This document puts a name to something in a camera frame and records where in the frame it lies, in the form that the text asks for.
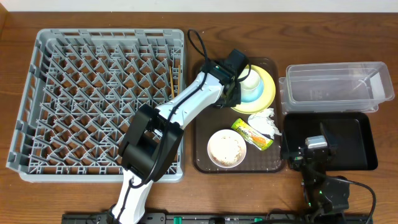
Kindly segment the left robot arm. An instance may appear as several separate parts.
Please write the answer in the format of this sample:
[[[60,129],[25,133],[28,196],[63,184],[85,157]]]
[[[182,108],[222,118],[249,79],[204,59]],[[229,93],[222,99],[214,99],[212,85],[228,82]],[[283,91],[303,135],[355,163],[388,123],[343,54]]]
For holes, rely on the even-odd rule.
[[[119,146],[123,185],[118,202],[107,214],[108,223],[137,223],[145,213],[152,184],[171,165],[186,126],[206,107],[231,97],[241,99],[239,76],[251,64],[234,67],[227,62],[206,61],[193,83],[177,97],[156,108],[141,106]]]

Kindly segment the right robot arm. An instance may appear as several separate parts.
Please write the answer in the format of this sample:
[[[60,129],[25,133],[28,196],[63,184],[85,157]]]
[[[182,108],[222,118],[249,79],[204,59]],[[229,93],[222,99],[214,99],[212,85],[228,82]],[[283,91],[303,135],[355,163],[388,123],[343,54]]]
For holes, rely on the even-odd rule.
[[[281,158],[289,162],[291,169],[301,172],[303,194],[309,208],[304,220],[315,223],[318,217],[343,213],[349,208],[349,184],[346,179],[326,176],[326,167],[334,159],[337,145],[324,124],[320,124],[320,134],[305,139],[305,144],[296,151],[288,149],[287,134],[282,133]]]

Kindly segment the wooden chopstick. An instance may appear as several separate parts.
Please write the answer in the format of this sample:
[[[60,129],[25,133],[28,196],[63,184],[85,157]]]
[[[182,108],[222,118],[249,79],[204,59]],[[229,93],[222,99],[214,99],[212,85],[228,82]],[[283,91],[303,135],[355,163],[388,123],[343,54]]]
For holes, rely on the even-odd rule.
[[[170,89],[172,94],[172,99],[175,98],[175,89],[174,89],[174,75],[173,75],[173,68],[169,65],[169,75],[170,75]]]
[[[177,76],[177,95],[180,94],[180,75],[181,75],[181,66],[178,65],[178,76]]]

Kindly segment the light blue bowl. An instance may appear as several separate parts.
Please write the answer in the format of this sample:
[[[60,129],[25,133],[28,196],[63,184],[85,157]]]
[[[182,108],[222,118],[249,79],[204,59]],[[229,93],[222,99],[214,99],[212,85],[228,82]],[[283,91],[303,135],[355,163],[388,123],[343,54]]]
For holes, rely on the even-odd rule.
[[[260,85],[254,91],[242,91],[241,90],[241,101],[243,103],[250,103],[256,101],[264,91],[264,84],[263,81],[260,81]]]

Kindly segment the white cup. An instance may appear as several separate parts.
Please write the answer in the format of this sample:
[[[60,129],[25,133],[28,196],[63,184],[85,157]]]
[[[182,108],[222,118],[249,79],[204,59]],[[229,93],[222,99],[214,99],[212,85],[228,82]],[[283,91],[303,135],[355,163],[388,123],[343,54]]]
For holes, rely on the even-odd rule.
[[[254,91],[259,85],[261,78],[259,74],[253,69],[245,68],[240,74],[239,78],[244,78],[243,81],[240,82],[242,91]]]

